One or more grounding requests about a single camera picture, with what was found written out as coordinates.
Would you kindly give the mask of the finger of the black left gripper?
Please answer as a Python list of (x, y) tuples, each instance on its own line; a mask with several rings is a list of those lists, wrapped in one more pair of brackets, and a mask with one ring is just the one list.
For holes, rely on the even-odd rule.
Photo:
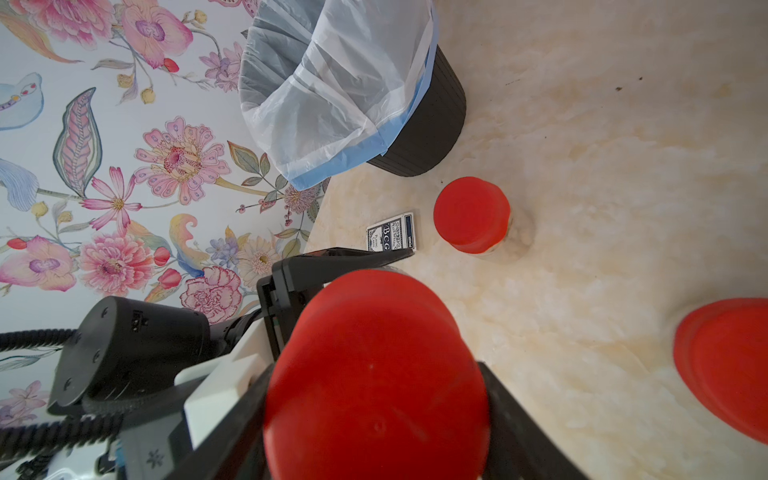
[(411, 248), (370, 252), (332, 247), (275, 263), (256, 292), (273, 357), (288, 343), (308, 303), (334, 280), (354, 271), (380, 269), (414, 255)]

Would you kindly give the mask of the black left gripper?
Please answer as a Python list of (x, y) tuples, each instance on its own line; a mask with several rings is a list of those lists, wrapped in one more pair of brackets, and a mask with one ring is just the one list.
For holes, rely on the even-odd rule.
[(108, 296), (60, 351), (47, 411), (107, 415), (174, 384), (182, 370), (230, 353), (261, 310), (211, 325), (206, 315)]

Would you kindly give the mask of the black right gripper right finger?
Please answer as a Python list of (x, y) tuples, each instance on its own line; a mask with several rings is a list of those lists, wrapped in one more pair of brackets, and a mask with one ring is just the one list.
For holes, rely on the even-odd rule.
[(484, 479), (586, 480), (483, 362), (490, 443)]

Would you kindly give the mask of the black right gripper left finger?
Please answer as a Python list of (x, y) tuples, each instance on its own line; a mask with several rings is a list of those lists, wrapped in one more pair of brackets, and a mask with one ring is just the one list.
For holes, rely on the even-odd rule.
[(275, 365), (246, 390), (210, 435), (168, 476), (170, 480), (271, 479), (264, 448), (266, 396)]

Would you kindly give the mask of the black bin with white liner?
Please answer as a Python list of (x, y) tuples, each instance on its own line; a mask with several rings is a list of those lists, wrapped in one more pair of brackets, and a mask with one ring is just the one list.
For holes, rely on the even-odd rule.
[(305, 190), (370, 164), (400, 177), (437, 166), (466, 118), (430, 1), (262, 1), (241, 60), (256, 145)]

